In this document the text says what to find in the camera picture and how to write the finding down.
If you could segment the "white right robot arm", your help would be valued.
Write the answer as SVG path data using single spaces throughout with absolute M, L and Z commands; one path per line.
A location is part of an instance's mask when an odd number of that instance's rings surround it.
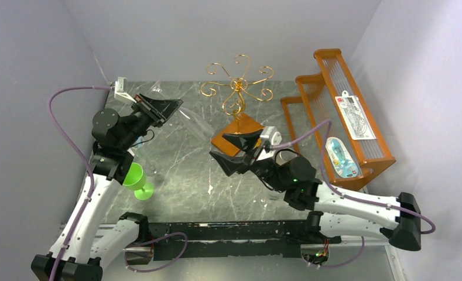
M 276 150 L 279 138 L 262 129 L 245 134 L 224 134 L 241 156 L 210 151 L 227 176 L 254 174 L 265 187 L 283 195 L 295 210 L 308 211 L 304 235 L 310 242 L 343 235 L 385 239 L 396 248 L 422 248 L 421 211 L 411 193 L 375 196 L 332 186 L 316 177 L 310 161 L 293 149 Z

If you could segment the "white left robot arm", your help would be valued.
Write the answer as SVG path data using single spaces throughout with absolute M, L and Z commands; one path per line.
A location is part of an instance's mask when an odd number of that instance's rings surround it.
M 134 162 L 132 148 L 153 127 L 161 127 L 182 106 L 182 100 L 156 100 L 139 94 L 126 96 L 132 108 L 120 115 L 105 108 L 92 120 L 93 156 L 85 160 L 83 191 L 60 236 L 47 254 L 36 255 L 32 272 L 39 280 L 101 280 L 104 270 L 128 245 L 149 246 L 159 242 L 145 215 L 127 212 L 106 235 L 96 239 L 102 216 L 113 192 L 129 187 L 140 194 L 146 185 L 143 171 Z

